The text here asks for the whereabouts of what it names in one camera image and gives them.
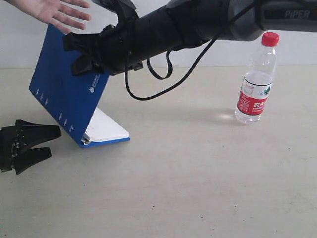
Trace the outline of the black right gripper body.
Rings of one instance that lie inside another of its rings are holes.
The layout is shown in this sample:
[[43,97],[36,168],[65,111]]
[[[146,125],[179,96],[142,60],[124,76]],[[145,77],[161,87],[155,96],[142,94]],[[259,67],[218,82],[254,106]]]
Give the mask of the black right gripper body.
[[102,65],[110,75],[143,68],[143,60],[136,52],[137,23],[106,26],[97,34],[96,45]]

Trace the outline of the person's open bare hand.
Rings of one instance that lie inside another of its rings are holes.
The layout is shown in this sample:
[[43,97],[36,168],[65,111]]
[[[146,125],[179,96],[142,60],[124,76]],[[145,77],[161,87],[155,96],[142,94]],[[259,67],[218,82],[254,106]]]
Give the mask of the person's open bare hand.
[[86,29],[81,20],[91,20],[88,13],[74,8],[89,9],[90,4],[85,0],[7,0],[6,3],[42,23],[55,26],[65,34],[72,32],[70,27]]

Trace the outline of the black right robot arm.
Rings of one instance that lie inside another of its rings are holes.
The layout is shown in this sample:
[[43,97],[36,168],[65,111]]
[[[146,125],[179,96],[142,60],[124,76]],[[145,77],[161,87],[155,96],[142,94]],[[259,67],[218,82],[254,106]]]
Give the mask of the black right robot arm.
[[139,70],[152,57],[213,39],[250,42],[266,30],[317,30],[314,0],[171,0],[144,16],[130,0],[96,4],[116,14],[118,22],[99,33],[62,38],[65,51],[80,54],[71,66],[73,75]]

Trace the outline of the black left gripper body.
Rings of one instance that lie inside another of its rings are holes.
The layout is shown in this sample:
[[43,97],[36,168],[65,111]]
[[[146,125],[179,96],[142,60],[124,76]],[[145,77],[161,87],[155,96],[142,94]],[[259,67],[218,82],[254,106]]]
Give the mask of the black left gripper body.
[[15,169],[16,173],[22,173],[18,164],[20,150],[19,132],[17,126],[5,126],[0,130],[0,172],[8,172]]

